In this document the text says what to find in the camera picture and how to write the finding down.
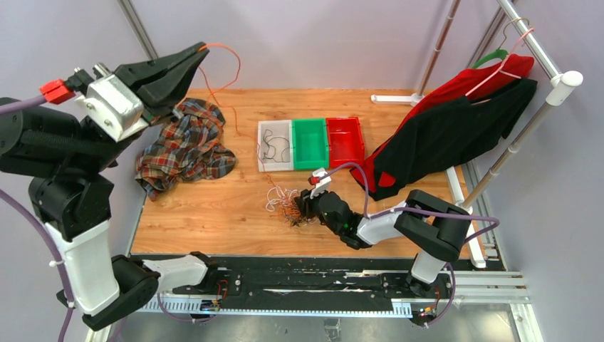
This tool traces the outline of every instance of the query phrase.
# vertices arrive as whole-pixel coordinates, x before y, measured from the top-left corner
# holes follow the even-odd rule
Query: pink hanger
[[[485,84],[486,82],[488,82],[491,78],[493,78],[497,73],[503,73],[504,75],[508,75],[511,76],[513,78],[518,78],[521,79],[522,77],[518,76],[518,75],[514,75],[512,73],[507,73],[506,71],[502,71],[502,69],[504,68],[504,66],[506,65],[506,62],[509,59],[509,56],[511,56],[511,53],[514,52],[514,50],[516,50],[516,47],[518,47],[518,44],[524,39],[524,37],[526,37],[526,35],[528,35],[531,31],[533,31],[534,28],[529,28],[529,30],[527,32],[525,32],[522,36],[520,36],[520,39],[516,41],[516,43],[514,44],[514,47],[511,48],[511,50],[509,51],[508,55],[506,56],[506,58],[501,62],[501,64],[499,65],[499,67],[497,68],[497,70],[492,73],[489,77],[485,78],[484,81],[482,81],[481,83],[479,83],[477,86],[473,87],[469,92],[466,93],[466,97],[470,96],[470,94],[472,94],[476,89],[480,88],[480,86],[482,86],[483,84]]]

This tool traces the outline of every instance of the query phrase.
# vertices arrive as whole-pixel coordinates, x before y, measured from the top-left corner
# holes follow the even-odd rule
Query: plaid fabric
[[[235,154],[220,144],[224,117],[217,106],[205,106],[203,100],[184,99],[178,106],[184,117],[166,125],[137,157],[135,179],[152,201],[179,180],[215,180],[235,167]]]

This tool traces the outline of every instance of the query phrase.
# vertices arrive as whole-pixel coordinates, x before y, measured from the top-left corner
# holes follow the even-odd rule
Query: wooden floor
[[[239,130],[256,137],[261,120],[358,116],[363,129],[366,155],[388,139],[409,111],[405,105],[375,105],[370,96],[400,94],[399,90],[225,90],[218,95],[222,105],[237,109]],[[192,97],[205,99],[206,91],[193,90]],[[226,118],[224,145],[239,159],[235,169],[219,180],[181,183],[156,202],[149,200],[142,211],[135,236],[134,253],[188,253],[244,255],[295,255],[334,257],[414,257],[419,251],[406,238],[390,239],[355,251],[342,243],[327,227],[316,224],[290,227],[267,212],[266,193],[271,188],[258,171],[256,143],[235,132],[232,110]],[[463,182],[464,176],[457,170]],[[309,171],[272,172],[274,182],[289,189],[309,187]],[[343,170],[332,176],[330,190],[362,212],[364,192]],[[370,201],[376,212],[403,201],[407,193],[421,189],[450,201],[444,173],[428,175],[408,185],[399,195],[379,202]],[[467,258],[465,249],[462,257]]]

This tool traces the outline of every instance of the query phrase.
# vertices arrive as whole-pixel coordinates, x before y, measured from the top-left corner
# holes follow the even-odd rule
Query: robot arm
[[[76,69],[67,81],[41,88],[53,103],[81,96],[86,117],[45,107],[0,115],[0,170],[33,176],[29,196],[36,216],[61,253],[74,302],[97,331],[144,306],[156,293],[185,285],[214,285],[217,265],[193,252],[179,259],[132,261],[109,252],[109,196],[113,184],[99,175],[117,166],[118,155],[152,125],[178,119],[176,109],[197,66],[204,43],[153,61],[126,64],[113,72],[94,66],[93,79]],[[16,102],[0,98],[0,105]]]
[[[410,286],[429,287],[446,263],[458,260],[471,220],[435,217],[430,224],[428,216],[411,211],[416,208],[469,216],[462,208],[413,190],[404,202],[364,217],[350,210],[335,192],[327,190],[329,177],[321,179],[326,173],[322,169],[315,171],[311,178],[315,188],[302,191],[300,197],[294,199],[305,218],[318,217],[321,224],[354,249],[369,248],[385,239],[407,237],[422,249],[407,280]]]

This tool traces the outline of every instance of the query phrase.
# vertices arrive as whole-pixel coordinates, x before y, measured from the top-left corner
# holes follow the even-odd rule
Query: red shirt
[[[503,68],[503,71],[507,73],[511,73],[513,75],[518,75],[521,77],[527,77],[533,68],[535,60],[530,56],[518,56],[516,54],[511,54],[506,62],[506,65]],[[423,113],[424,111],[442,103],[454,100],[456,98],[460,98],[464,96],[468,91],[481,83],[485,78],[489,77],[492,73],[494,73],[497,68],[501,65],[501,62],[481,69],[466,69],[459,73],[455,78],[451,79],[449,82],[445,83],[438,87],[438,89],[432,91],[430,94],[426,95],[411,111],[407,114],[405,119],[398,126],[398,130],[410,119],[414,116]],[[476,100],[478,98],[483,98],[488,96],[489,94],[495,92],[496,90],[507,86],[510,82],[515,80],[515,78],[505,75],[503,73],[497,73],[493,78],[483,84],[480,88],[476,89],[468,99],[470,101]],[[375,183],[376,180],[379,180],[378,185],[380,187],[391,187],[394,185],[396,179],[387,174],[386,172],[381,172],[381,176],[378,178],[374,175],[374,165],[373,160],[375,156],[380,153],[383,149],[383,146],[388,144],[390,139],[386,140],[377,150],[370,155],[362,165],[365,174],[367,175],[367,181],[369,183],[369,191],[375,191]],[[353,177],[359,182],[359,184],[363,184],[363,177],[360,175],[360,171],[358,169],[352,169],[350,171]]]

